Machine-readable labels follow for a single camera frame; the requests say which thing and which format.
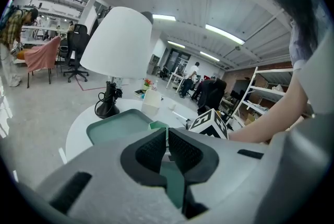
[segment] concrete floor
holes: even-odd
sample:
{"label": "concrete floor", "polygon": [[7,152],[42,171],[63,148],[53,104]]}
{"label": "concrete floor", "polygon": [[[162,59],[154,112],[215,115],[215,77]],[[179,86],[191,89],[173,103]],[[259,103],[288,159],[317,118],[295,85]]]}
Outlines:
{"label": "concrete floor", "polygon": [[[104,92],[106,76],[90,72],[88,82],[78,77],[71,83],[58,70],[52,70],[49,85],[47,70],[30,76],[27,89],[27,68],[20,67],[22,82],[9,88],[0,69],[0,153],[8,171],[15,170],[18,180],[35,189],[63,162],[60,148],[65,149],[68,130],[75,118],[87,107],[97,102],[99,92]],[[167,82],[158,80],[158,90],[188,108],[197,111],[189,96],[181,99]],[[134,91],[140,89],[142,80],[124,80],[123,98],[137,99]]]}

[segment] plastic bottle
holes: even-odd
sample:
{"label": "plastic bottle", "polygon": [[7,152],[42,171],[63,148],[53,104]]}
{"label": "plastic bottle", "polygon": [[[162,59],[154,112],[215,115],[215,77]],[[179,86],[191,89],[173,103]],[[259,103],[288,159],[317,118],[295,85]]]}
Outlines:
{"label": "plastic bottle", "polygon": [[153,83],[152,90],[155,90],[155,91],[158,90],[158,81],[157,80],[156,80],[156,82]]}

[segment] lamp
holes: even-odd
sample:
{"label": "lamp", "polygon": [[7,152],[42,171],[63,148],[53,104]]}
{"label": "lamp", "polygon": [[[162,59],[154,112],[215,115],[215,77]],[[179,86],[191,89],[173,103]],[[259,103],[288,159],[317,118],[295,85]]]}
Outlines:
{"label": "lamp", "polygon": [[102,102],[96,108],[100,118],[120,112],[115,103],[122,97],[122,91],[116,89],[114,77],[139,79],[146,76],[151,31],[152,23],[143,14],[130,8],[114,7],[91,37],[80,64],[93,72],[112,76],[112,81],[106,82],[103,99],[98,101]]}

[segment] ceiling light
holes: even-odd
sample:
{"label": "ceiling light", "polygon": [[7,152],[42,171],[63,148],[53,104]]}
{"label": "ceiling light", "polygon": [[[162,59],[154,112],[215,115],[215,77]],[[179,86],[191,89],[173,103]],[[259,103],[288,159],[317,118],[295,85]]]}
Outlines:
{"label": "ceiling light", "polygon": [[172,42],[172,41],[167,41],[169,44],[172,44],[172,45],[174,45],[174,46],[179,46],[179,47],[181,47],[181,48],[185,48],[185,46],[183,46],[183,45],[180,45],[180,44],[177,44],[177,43],[174,43],[174,42]]}
{"label": "ceiling light", "polygon": [[212,57],[211,55],[206,54],[205,52],[202,52],[202,51],[201,51],[200,54],[202,54],[202,55],[204,55],[204,56],[206,56],[206,57],[209,57],[209,58],[211,58],[211,59],[213,59],[213,60],[219,62],[219,59],[217,59],[217,58],[215,58],[215,57]]}
{"label": "ceiling light", "polygon": [[240,45],[243,45],[245,43],[245,41],[235,37],[234,35],[230,34],[230,33],[227,33],[223,30],[220,30],[216,27],[213,27],[213,26],[210,26],[210,25],[205,25],[205,28],[212,31],[212,32],[215,32],[215,33],[218,33],[218,34],[221,34],[222,36],[224,37],[227,37],[233,41],[235,41],[236,43],[240,44]]}
{"label": "ceiling light", "polygon": [[158,14],[153,14],[153,19],[176,21],[174,16],[158,15]]}

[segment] white lamp shade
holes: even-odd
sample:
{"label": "white lamp shade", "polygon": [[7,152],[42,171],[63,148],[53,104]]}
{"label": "white lamp shade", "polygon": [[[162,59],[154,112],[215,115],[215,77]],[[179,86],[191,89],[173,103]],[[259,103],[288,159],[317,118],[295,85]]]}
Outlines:
{"label": "white lamp shade", "polygon": [[99,74],[144,78],[152,24],[141,13],[114,7],[91,37],[80,64]]}

